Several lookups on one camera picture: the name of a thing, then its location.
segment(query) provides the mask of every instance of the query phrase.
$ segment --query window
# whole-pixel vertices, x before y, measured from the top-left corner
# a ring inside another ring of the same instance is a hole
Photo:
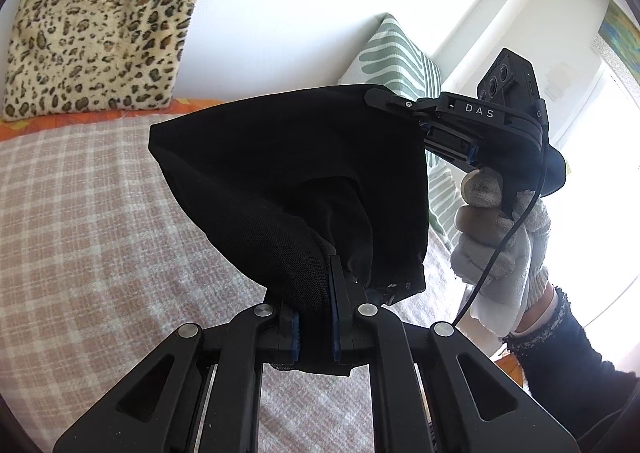
[[[591,344],[616,362],[640,341],[640,108],[604,69],[559,144],[571,173],[545,199],[546,253]]]

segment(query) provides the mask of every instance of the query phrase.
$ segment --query black cable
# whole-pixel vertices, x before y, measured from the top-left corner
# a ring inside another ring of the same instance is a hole
[[[516,231],[520,229],[520,226],[524,224],[525,219],[529,216],[529,213],[531,213],[533,206],[536,205],[536,202],[540,198],[540,193],[542,192],[542,187],[544,186],[545,178],[546,178],[546,157],[548,156],[548,152],[549,152],[549,127],[548,125],[546,125],[546,126],[543,126],[542,128],[542,172],[540,173],[540,180],[538,181],[538,185],[536,186],[536,191],[533,194],[533,197],[531,198],[531,202],[529,202],[529,205],[527,205],[527,208],[522,213],[522,216],[516,221],[516,223],[513,224],[513,227],[509,230],[509,232],[505,235],[505,237],[500,241],[498,246],[495,248],[494,254],[491,255],[491,258],[489,259],[489,262],[484,268],[484,271],[482,271],[480,279],[478,280],[478,284],[476,285],[473,292],[471,293],[471,296],[469,296],[469,299],[466,300],[465,305],[460,309],[460,312],[458,312],[458,315],[456,316],[456,318],[453,320],[453,323],[452,323],[453,326],[456,326],[458,323],[460,323],[460,320],[465,315],[466,311],[469,310],[469,307],[471,307],[471,304],[476,299],[476,296],[480,292],[480,289],[482,289],[482,285],[484,285],[484,281],[486,280],[486,277],[489,275],[491,268],[494,266],[495,260],[498,259],[498,256],[500,256],[500,253],[504,250],[505,246],[507,245],[507,242],[509,242],[511,237],[513,237],[514,234],[516,234]]]
[[[609,303],[609,305],[607,305],[604,309],[602,309],[598,315],[596,317],[594,317],[593,319],[591,319],[590,322],[588,322],[586,325],[583,325],[582,328],[587,328],[589,325],[591,325],[591,323],[593,323],[594,321],[596,321],[596,319],[598,319],[600,316],[602,316],[607,310],[609,310],[613,304],[615,302],[617,302],[620,298],[622,298],[622,295],[629,289],[631,289],[631,287],[633,287],[633,284],[636,282],[636,280],[640,277],[640,274],[638,274],[633,280],[631,280],[631,283],[625,287],[625,290],[623,290],[619,295],[616,296],[615,300],[613,300],[611,303]]]

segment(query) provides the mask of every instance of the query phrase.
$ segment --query striped pillow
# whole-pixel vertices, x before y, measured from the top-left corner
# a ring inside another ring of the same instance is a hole
[[[407,38],[391,14],[384,17],[376,33],[338,81],[338,85],[355,83],[384,85],[413,101],[436,98],[442,90],[437,65]],[[458,241],[454,218],[464,201],[447,164],[430,152],[426,154],[429,222],[450,248]]]

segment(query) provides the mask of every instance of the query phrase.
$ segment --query gloved hand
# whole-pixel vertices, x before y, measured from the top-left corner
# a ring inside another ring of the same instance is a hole
[[[469,205],[456,214],[456,226],[462,235],[451,253],[451,267],[463,281],[476,285],[498,243],[529,205],[533,192],[518,193],[513,221],[500,211],[502,177],[493,170],[468,173],[461,193]],[[513,331],[524,311],[545,292],[548,273],[543,262],[549,228],[545,205],[538,200],[498,256],[471,305],[471,316],[499,337]]]

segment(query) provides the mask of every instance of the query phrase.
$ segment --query plaid blanket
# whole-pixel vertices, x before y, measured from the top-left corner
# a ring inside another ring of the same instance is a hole
[[[167,118],[0,143],[0,393],[45,452],[181,323],[226,322],[264,295],[171,195],[146,149],[150,124]],[[431,230],[425,267],[427,292],[394,310],[416,324],[450,321],[463,286]],[[265,367],[260,451],[372,444],[367,369],[342,378]]]

